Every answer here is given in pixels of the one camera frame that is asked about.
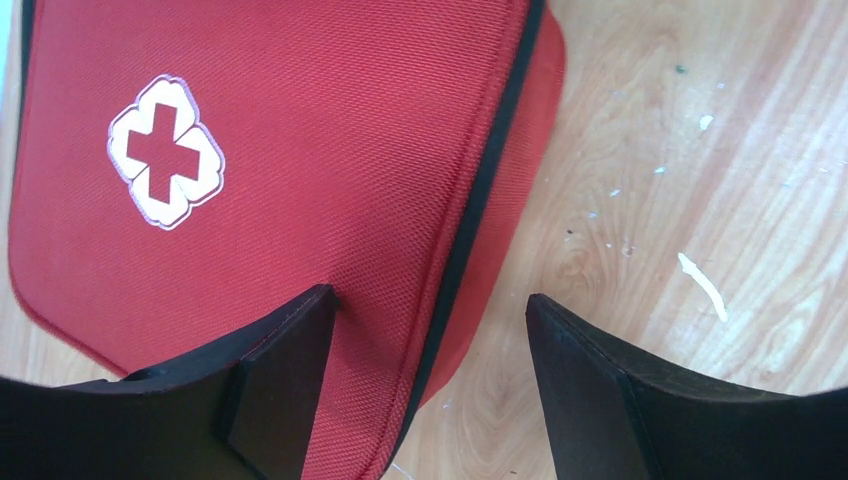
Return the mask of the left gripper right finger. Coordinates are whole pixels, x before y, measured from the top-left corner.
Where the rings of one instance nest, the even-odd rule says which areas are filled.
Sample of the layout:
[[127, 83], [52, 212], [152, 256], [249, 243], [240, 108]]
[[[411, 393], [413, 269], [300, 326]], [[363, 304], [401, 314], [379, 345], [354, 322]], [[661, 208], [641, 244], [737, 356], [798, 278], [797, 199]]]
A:
[[561, 479], [843, 479], [847, 392], [729, 383], [613, 336], [543, 294], [526, 306]]

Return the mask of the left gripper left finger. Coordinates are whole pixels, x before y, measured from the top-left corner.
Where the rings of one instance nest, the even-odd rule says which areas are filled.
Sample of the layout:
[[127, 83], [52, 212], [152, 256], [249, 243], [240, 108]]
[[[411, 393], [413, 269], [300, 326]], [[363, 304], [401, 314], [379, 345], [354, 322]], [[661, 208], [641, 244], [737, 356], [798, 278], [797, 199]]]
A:
[[297, 479], [338, 300], [316, 285], [122, 380], [1, 382], [5, 479]]

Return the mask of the red black medicine case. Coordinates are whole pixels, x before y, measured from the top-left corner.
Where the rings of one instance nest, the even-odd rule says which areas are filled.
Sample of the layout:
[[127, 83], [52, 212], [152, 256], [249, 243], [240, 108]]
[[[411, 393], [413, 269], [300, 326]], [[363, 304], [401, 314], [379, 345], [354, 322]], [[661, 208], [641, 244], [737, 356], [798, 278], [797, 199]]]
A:
[[25, 1], [11, 284], [119, 374], [316, 285], [304, 470], [377, 479], [480, 323], [556, 116], [545, 1]]

